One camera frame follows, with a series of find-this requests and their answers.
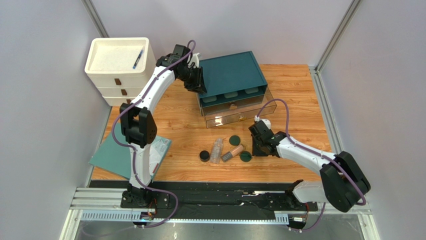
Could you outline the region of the beige tube grey cap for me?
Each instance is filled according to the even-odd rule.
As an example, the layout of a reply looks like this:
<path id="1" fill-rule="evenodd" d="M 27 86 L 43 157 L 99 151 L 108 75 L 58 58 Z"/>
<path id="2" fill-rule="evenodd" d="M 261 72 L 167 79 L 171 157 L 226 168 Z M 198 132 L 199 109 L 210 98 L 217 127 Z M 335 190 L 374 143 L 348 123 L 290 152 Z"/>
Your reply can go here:
<path id="1" fill-rule="evenodd" d="M 242 144 L 239 144 L 238 146 L 234 147 L 230 151 L 226 152 L 221 156 L 221 159 L 224 163 L 228 162 L 233 157 L 239 155 L 245 150 L 245 147 Z"/>

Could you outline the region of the teal drawer organizer box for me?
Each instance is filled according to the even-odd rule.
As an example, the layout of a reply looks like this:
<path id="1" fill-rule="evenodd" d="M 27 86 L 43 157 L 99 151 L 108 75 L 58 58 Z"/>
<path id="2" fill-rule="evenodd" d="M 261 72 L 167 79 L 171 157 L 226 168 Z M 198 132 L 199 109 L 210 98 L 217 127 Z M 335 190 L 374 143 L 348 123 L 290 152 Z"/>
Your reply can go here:
<path id="1" fill-rule="evenodd" d="M 228 111 L 228 104 L 263 96 L 268 83 L 252 51 L 204 59 L 206 93 L 197 95 L 204 116 Z"/>

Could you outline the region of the clear drawer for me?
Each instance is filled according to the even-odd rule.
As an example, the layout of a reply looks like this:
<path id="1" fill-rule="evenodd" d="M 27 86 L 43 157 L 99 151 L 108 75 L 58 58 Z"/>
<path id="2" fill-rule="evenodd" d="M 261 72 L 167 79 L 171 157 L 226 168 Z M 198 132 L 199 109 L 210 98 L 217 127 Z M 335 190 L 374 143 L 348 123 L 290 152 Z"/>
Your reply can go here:
<path id="1" fill-rule="evenodd" d="M 204 117 L 207 128 L 223 126 L 231 123 L 253 119 L 255 116 L 274 113 L 277 105 L 271 101 L 274 97 L 268 87 L 254 90 L 241 90 L 224 94 L 199 98 L 200 114 Z"/>

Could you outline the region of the clear plastic bottle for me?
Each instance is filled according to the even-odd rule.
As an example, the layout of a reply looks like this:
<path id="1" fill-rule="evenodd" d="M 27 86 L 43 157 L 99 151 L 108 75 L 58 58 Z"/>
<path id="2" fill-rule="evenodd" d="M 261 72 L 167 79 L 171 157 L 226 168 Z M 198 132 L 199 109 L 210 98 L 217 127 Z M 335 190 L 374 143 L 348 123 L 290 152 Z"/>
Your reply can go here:
<path id="1" fill-rule="evenodd" d="M 213 144 L 209 162 L 212 164 L 219 164 L 223 150 L 223 138 L 217 138 Z"/>

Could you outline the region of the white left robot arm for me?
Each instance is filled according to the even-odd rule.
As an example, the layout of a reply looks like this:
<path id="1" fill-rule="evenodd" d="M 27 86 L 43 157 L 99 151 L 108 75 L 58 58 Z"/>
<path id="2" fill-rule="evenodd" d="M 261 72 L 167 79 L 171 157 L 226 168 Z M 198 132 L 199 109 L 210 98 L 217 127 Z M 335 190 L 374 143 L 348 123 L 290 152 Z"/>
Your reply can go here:
<path id="1" fill-rule="evenodd" d="M 184 88 L 193 93 L 205 94 L 203 68 L 194 53 L 196 42 L 177 44 L 172 53 L 160 57 L 147 85 L 130 103 L 123 103 L 114 124 L 120 122 L 125 142 L 116 143 L 130 150 L 132 189 L 153 192 L 150 171 L 150 149 L 157 136 L 154 111 L 168 87 L 176 80 L 183 81 Z"/>

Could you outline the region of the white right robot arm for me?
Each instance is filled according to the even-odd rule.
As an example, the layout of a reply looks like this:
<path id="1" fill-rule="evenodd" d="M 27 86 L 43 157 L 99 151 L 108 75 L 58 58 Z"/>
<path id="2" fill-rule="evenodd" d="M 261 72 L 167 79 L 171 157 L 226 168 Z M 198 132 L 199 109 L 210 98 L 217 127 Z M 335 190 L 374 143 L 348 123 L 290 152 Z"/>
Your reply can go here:
<path id="1" fill-rule="evenodd" d="M 249 128 L 253 156 L 291 160 L 320 176 L 319 181 L 298 180 L 286 190 L 297 203 L 329 203 L 347 213 L 353 206 L 367 204 L 371 185 L 354 157 L 346 152 L 326 152 L 306 145 L 289 134 L 274 133 L 267 119 Z"/>

